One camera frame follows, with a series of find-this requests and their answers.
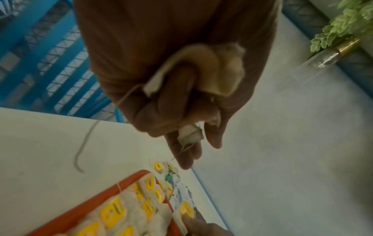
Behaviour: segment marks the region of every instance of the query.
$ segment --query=blue chair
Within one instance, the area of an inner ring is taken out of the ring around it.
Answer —
[[[125,123],[89,69],[71,0],[0,3],[1,107]]]

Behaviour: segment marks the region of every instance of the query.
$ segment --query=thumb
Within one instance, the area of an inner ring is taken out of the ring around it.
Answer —
[[[205,122],[204,129],[206,139],[207,141],[209,141],[211,146],[213,146],[216,149],[219,149],[223,146],[223,134],[225,132],[225,128],[227,127],[230,118],[230,116],[226,117],[222,114],[219,126],[208,124],[207,122]]]
[[[204,223],[197,219],[190,218],[187,214],[181,216],[188,233],[196,236],[209,236],[211,227],[209,224]]]

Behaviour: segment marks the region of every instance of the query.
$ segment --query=table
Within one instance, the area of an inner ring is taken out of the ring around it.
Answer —
[[[24,235],[138,170],[151,170],[149,158],[172,159],[162,138],[102,121],[80,156],[85,173],[79,173],[73,157],[93,122],[0,108],[2,235]],[[180,170],[180,177],[206,221],[226,228],[194,173]]]

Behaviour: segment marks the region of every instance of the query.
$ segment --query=orange tray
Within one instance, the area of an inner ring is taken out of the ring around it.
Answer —
[[[126,189],[128,186],[133,184],[134,182],[138,181],[142,176],[150,173],[147,170],[140,170],[135,174],[131,175],[128,178],[120,181],[118,184],[121,189]],[[107,190],[97,194],[96,196],[92,197],[91,199],[85,201],[84,203],[76,206],[75,208],[71,209],[70,211],[60,215],[59,217],[55,218],[54,220],[46,223],[42,227],[32,231],[31,233],[27,234],[26,236],[53,236],[55,234],[64,233],[72,229],[73,227],[77,226],[79,222],[84,219],[84,217],[94,209],[96,209],[99,205],[104,203],[110,197],[119,194],[119,188],[117,185],[114,185]],[[167,203],[170,206],[172,211],[170,202],[166,198],[164,203]],[[170,226],[168,227],[167,236],[182,236],[180,233],[176,223],[174,220],[171,221]]]

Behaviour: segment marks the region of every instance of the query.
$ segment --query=artificial fern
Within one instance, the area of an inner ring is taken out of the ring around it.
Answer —
[[[342,0],[338,8],[344,8],[343,13],[311,40],[311,52],[331,46],[338,38],[361,38],[373,33],[373,0]]]

